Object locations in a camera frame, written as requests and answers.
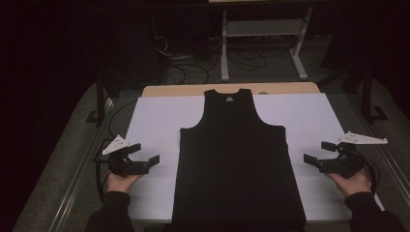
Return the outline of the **wooden table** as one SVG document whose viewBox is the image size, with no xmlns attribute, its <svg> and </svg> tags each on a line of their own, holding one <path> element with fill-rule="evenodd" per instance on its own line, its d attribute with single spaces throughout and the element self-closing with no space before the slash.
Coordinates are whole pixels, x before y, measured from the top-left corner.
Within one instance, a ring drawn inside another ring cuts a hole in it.
<svg viewBox="0 0 410 232">
<path fill-rule="evenodd" d="M 232 84 L 194 84 L 158 85 L 145 87 L 143 97 L 202 96 L 205 91 L 236 93 L 240 89 L 250 89 L 254 95 L 260 94 L 318 94 L 319 88 L 312 82 L 278 83 L 232 83 Z"/>
</svg>

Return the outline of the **black tank top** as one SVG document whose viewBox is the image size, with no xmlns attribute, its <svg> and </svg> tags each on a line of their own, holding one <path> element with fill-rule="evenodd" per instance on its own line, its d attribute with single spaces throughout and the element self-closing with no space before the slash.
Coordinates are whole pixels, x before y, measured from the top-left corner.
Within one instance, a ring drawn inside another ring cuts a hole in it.
<svg viewBox="0 0 410 232">
<path fill-rule="evenodd" d="M 298 231 L 307 223 L 283 126 L 258 116 L 251 90 L 204 93 L 180 130 L 172 223 L 192 231 Z"/>
</svg>

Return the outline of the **metal floor rail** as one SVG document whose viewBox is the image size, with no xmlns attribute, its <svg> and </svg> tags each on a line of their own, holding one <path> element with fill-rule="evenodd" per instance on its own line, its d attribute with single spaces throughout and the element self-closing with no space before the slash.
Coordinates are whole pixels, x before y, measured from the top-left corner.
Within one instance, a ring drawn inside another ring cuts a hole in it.
<svg viewBox="0 0 410 232">
<path fill-rule="evenodd" d="M 388 139 L 385 145 L 371 145 L 383 172 L 378 186 L 380 197 L 389 202 L 400 201 L 410 209 L 410 124 L 401 113 L 389 115 L 387 120 L 369 121 L 358 98 L 348 95 L 347 99 L 365 135 Z"/>
<path fill-rule="evenodd" d="M 58 211 L 48 228 L 48 232 L 62 232 L 73 208 L 79 190 L 84 182 L 85 173 L 94 155 L 99 150 L 99 143 L 103 139 L 104 128 L 107 126 L 108 117 L 112 112 L 115 103 L 111 98 L 102 101 L 102 121 L 94 127 L 93 134 L 88 140 L 85 152 L 81 155 L 81 160 L 73 174 L 69 187 L 62 198 Z"/>
</svg>

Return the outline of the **person's right hand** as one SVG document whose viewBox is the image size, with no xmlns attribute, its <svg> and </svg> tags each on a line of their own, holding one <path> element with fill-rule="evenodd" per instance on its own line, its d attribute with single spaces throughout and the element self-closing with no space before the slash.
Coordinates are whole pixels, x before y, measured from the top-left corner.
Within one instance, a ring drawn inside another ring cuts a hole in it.
<svg viewBox="0 0 410 232">
<path fill-rule="evenodd" d="M 337 189 L 344 197 L 359 192 L 370 192 L 371 183 L 363 169 L 349 179 L 345 179 L 336 173 L 329 173 L 327 177 L 336 184 Z"/>
</svg>

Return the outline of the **black metal stand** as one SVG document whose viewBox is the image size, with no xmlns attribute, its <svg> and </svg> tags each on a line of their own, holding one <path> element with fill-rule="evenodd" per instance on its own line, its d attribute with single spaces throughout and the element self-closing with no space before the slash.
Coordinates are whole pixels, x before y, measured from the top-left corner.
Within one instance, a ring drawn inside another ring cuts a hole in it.
<svg viewBox="0 0 410 232">
<path fill-rule="evenodd" d="M 110 105 L 111 98 L 105 90 L 103 79 L 99 77 L 96 81 L 96 108 L 89 112 L 86 122 L 100 127 L 107 117 Z"/>
<path fill-rule="evenodd" d="M 374 121 L 384 121 L 388 119 L 380 106 L 373 106 L 371 104 L 372 76 L 369 71 L 369 66 L 365 62 L 354 62 L 346 68 L 336 71 L 318 81 L 316 85 L 322 88 L 343 76 L 346 77 L 342 84 L 342 91 L 344 93 L 354 94 L 359 87 L 362 87 L 361 111 L 370 124 Z"/>
</svg>

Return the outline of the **person's left hand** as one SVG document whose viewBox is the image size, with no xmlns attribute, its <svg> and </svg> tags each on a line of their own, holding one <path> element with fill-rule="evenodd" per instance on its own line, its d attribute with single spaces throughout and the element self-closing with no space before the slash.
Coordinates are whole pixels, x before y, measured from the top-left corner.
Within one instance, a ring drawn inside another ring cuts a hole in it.
<svg viewBox="0 0 410 232">
<path fill-rule="evenodd" d="M 118 175 L 109 175 L 107 178 L 107 191 L 121 191 L 129 193 L 134 183 L 141 178 L 140 175 L 131 175 L 121 177 Z"/>
</svg>

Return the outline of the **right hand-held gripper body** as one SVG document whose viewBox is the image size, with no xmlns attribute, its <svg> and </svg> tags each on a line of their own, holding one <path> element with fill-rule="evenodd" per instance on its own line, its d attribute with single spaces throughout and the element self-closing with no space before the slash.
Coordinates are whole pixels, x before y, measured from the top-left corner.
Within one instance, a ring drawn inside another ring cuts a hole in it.
<svg viewBox="0 0 410 232">
<path fill-rule="evenodd" d="M 321 173 L 336 173 L 345 179 L 349 179 L 366 166 L 370 177 L 377 179 L 379 176 L 378 168 L 370 159 L 359 153 L 356 146 L 384 145 L 387 143 L 387 138 L 376 138 L 349 131 L 336 144 L 337 157 L 335 159 L 321 159 L 318 169 Z"/>
</svg>

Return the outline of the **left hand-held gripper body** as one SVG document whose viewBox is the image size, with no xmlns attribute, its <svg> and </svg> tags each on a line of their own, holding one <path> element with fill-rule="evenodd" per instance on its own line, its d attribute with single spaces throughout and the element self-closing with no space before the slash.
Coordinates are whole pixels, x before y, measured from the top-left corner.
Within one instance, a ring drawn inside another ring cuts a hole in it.
<svg viewBox="0 0 410 232">
<path fill-rule="evenodd" d="M 121 135 L 117 135 L 102 151 L 103 156 L 108 156 L 108 170 L 121 177 L 148 174 L 150 169 L 148 160 L 131 160 L 126 153 L 126 148 L 129 146 L 131 144 L 127 140 Z"/>
</svg>

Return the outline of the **white metal desk frame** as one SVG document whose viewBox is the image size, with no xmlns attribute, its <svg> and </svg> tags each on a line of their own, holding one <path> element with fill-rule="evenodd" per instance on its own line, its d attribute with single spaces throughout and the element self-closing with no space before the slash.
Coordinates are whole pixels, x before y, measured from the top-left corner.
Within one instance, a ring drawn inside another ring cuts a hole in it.
<svg viewBox="0 0 410 232">
<path fill-rule="evenodd" d="M 308 29 L 313 7 L 305 11 L 302 18 L 297 19 L 268 19 L 268 20 L 236 20 L 227 19 L 227 11 L 222 13 L 221 26 L 221 56 L 220 73 L 221 81 L 229 80 L 228 58 L 227 58 L 227 39 L 239 37 L 257 36 L 296 36 L 296 44 L 289 49 L 294 67 L 298 76 L 302 80 L 308 78 L 308 74 L 299 57 L 305 35 Z"/>
</svg>

